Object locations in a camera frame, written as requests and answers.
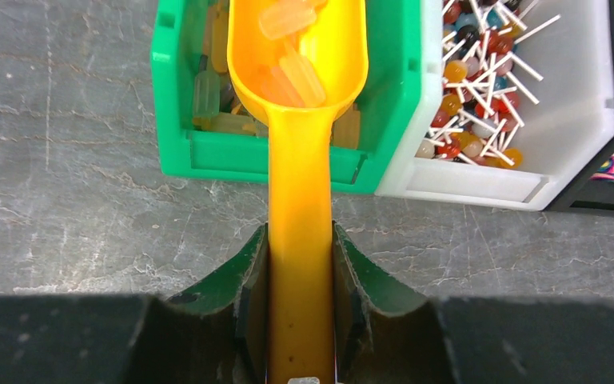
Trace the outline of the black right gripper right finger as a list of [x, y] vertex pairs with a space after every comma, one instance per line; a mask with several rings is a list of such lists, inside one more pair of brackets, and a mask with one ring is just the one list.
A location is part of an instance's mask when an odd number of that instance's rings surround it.
[[614, 383], [614, 301], [425, 296], [333, 227], [343, 383]]

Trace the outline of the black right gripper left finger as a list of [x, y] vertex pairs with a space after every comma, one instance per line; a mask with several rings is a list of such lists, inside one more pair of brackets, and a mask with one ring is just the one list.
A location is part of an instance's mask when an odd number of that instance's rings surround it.
[[0, 383], [246, 383], [241, 301], [267, 228], [191, 287], [156, 294], [0, 294]]

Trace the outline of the yellow plastic scoop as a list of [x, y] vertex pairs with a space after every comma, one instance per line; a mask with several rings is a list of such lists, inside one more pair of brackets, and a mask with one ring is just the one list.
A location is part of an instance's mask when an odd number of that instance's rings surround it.
[[[369, 73], [365, 3], [327, 1], [292, 40], [267, 39], [267, 1], [229, 4], [227, 63], [244, 107], [269, 129], [268, 383], [336, 380], [330, 138], [333, 123]], [[289, 46], [324, 88], [317, 108], [277, 104], [262, 94]]]

